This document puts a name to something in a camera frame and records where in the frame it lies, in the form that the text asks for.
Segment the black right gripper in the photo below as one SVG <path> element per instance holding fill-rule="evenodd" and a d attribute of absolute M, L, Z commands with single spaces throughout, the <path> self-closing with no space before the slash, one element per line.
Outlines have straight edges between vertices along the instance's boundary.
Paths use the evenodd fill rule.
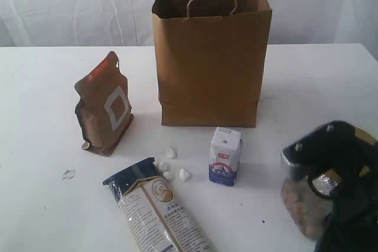
<path fill-rule="evenodd" d="M 377 144 L 358 142 L 330 169 L 340 178 L 315 251 L 377 251 Z"/>

